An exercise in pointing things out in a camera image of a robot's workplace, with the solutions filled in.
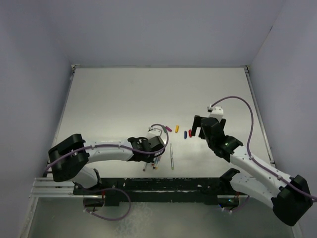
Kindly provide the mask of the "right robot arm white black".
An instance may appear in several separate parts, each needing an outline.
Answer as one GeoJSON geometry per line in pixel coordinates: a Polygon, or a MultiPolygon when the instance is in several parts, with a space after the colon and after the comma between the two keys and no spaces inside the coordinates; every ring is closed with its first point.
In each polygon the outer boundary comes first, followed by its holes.
{"type": "Polygon", "coordinates": [[[192,136],[199,129],[199,137],[207,142],[217,157],[248,173],[245,176],[238,172],[223,179],[221,190],[226,194],[234,191],[247,194],[270,207],[284,224],[296,225],[313,205],[306,179],[300,175],[292,177],[258,160],[241,141],[225,135],[225,122],[225,119],[194,116],[192,126],[192,136]]]}

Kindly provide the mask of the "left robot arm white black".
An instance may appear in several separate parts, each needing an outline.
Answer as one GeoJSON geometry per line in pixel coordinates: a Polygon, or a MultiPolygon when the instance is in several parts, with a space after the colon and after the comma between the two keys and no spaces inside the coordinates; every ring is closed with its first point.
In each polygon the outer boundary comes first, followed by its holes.
{"type": "Polygon", "coordinates": [[[152,163],[165,152],[166,142],[159,135],[129,137],[121,141],[87,141],[73,134],[48,151],[55,182],[72,181],[90,194],[102,189],[99,172],[87,165],[94,162],[122,161],[152,163]]]}

